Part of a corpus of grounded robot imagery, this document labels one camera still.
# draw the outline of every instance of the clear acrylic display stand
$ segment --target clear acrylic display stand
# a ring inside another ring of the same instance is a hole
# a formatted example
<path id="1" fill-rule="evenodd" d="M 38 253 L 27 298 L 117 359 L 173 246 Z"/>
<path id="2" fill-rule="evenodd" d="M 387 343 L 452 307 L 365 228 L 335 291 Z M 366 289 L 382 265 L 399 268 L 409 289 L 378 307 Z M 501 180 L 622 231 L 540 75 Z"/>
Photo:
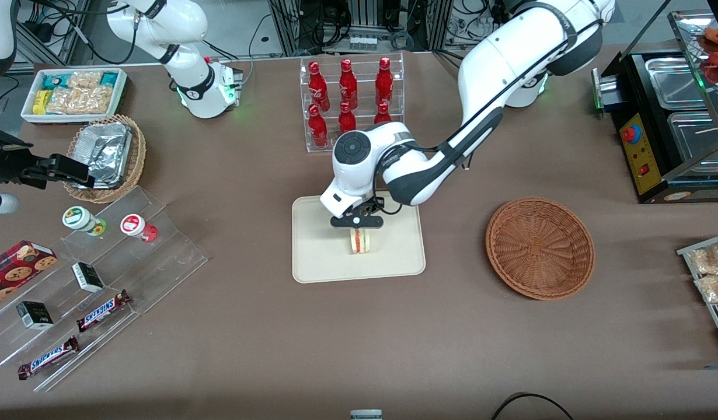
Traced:
<path id="1" fill-rule="evenodd" d="M 349 55 L 349 56 L 325 56 L 303 58 L 300 62 L 299 70 L 299 87 L 302 101 L 302 118 L 305 120 L 305 139 L 308 152 L 331 152 L 333 144 L 336 143 L 340 136 L 340 127 L 338 126 L 338 116 L 341 113 L 341 92 L 338 88 L 338 80 L 341 78 L 341 60 L 343 58 L 351 59 L 351 68 L 357 77 L 357 87 L 359 90 L 359 104 L 357 109 L 353 111 L 357 119 L 357 130 L 366 130 L 375 123 L 375 115 L 377 115 L 377 104 L 375 103 L 375 79 L 380 69 L 380 58 L 388 57 L 391 59 L 391 73 L 393 74 L 393 101 L 389 104 L 388 113 L 393 121 L 404 122 L 405 116 L 405 96 L 403 80 L 405 70 L 403 66 L 403 55 L 394 54 L 366 54 L 366 55 Z M 308 107 L 312 103 L 310 96 L 310 72 L 308 64 L 311 61 L 317 61 L 320 65 L 320 74 L 325 78 L 327 83 L 327 97 L 330 99 L 330 109 L 322 113 L 327 124 L 327 147 L 322 149 L 315 146 L 310 136 L 310 125 L 308 120 Z"/>
<path id="2" fill-rule="evenodd" d="M 164 205 L 136 187 L 122 199 L 97 214 L 107 229 L 100 237 L 74 231 L 52 245 L 58 262 L 47 275 L 34 279 L 9 300 L 0 303 L 0 366 L 13 370 L 17 380 L 20 365 L 30 363 L 76 335 L 81 351 L 64 356 L 44 367 L 25 382 L 34 391 L 47 391 L 73 372 L 82 362 L 146 313 L 190 274 L 206 263 L 196 245 L 180 233 L 162 210 Z M 156 226 L 158 236 L 142 242 L 120 231 L 121 219 L 131 213 Z M 105 288 L 89 293 L 79 288 L 71 266 L 83 261 L 95 266 Z M 76 320 L 126 289 L 133 299 L 100 324 L 79 333 Z M 28 330 L 15 306 L 23 300 L 42 302 L 55 324 L 47 330 Z"/>

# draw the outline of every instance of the red button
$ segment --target red button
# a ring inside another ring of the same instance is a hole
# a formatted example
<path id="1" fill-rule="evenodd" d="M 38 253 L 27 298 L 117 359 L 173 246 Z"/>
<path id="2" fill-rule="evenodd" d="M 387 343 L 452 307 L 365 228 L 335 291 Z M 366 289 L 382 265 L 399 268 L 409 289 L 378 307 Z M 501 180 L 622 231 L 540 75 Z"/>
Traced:
<path id="1" fill-rule="evenodd" d="M 626 141 L 626 143 L 629 143 L 630 141 L 634 140 L 634 137 L 636 137 L 637 132 L 634 131 L 634 128 L 629 127 L 626 130 L 623 130 L 623 133 L 621 133 L 621 139 L 623 141 Z"/>

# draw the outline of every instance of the yellow control panel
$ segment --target yellow control panel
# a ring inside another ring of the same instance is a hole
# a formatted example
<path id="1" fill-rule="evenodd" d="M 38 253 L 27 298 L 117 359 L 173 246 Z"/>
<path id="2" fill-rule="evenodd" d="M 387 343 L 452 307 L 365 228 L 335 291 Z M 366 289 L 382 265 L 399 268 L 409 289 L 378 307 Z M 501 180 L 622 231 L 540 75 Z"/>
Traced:
<path id="1" fill-rule="evenodd" d="M 632 171 L 634 184 L 639 194 L 650 191 L 651 188 L 660 184 L 663 178 L 652 154 L 650 142 L 644 132 L 642 118 L 636 114 L 618 132 L 623 143 L 623 152 L 629 160 L 629 167 Z"/>

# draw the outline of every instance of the snickers bar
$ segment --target snickers bar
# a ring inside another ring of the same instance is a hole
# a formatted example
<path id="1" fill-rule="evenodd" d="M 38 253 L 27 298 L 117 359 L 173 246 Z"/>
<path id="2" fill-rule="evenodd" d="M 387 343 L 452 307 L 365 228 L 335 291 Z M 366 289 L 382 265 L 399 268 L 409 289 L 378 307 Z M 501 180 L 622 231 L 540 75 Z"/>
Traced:
<path id="1" fill-rule="evenodd" d="M 79 341 L 77 341 L 73 335 L 62 345 L 43 354 L 38 359 L 34 359 L 32 363 L 21 365 L 17 372 L 19 380 L 26 380 L 28 377 L 31 377 L 31 375 L 36 374 L 38 370 L 43 369 L 45 366 L 52 364 L 71 352 L 79 352 Z"/>
<path id="2" fill-rule="evenodd" d="M 76 324 L 79 326 L 79 332 L 83 333 L 89 327 L 99 323 L 103 319 L 105 319 L 106 316 L 108 316 L 111 313 L 114 313 L 116 309 L 120 308 L 121 306 L 125 305 L 126 303 L 130 302 L 131 298 L 128 296 L 128 293 L 125 289 L 123 289 L 122 292 L 118 293 L 118 295 L 114 295 L 114 297 L 99 308 L 95 309 L 94 311 L 91 311 L 86 317 L 83 317 L 82 319 L 79 319 L 76 321 Z"/>

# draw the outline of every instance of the small black box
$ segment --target small black box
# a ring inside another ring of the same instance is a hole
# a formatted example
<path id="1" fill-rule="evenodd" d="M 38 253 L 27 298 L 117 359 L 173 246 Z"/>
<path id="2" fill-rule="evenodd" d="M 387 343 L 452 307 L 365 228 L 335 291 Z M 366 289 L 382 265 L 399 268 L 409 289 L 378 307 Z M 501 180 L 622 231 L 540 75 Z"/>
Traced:
<path id="1" fill-rule="evenodd" d="M 71 269 L 74 270 L 74 277 L 76 277 L 76 281 L 79 282 L 79 287 L 87 292 L 102 292 L 102 288 L 104 287 L 102 279 L 97 275 L 97 271 L 95 271 L 93 266 L 79 261 L 72 265 Z"/>
<path id="2" fill-rule="evenodd" d="M 43 303 L 23 301 L 17 305 L 17 313 L 25 323 L 25 327 L 32 330 L 46 330 L 53 324 L 50 314 Z"/>

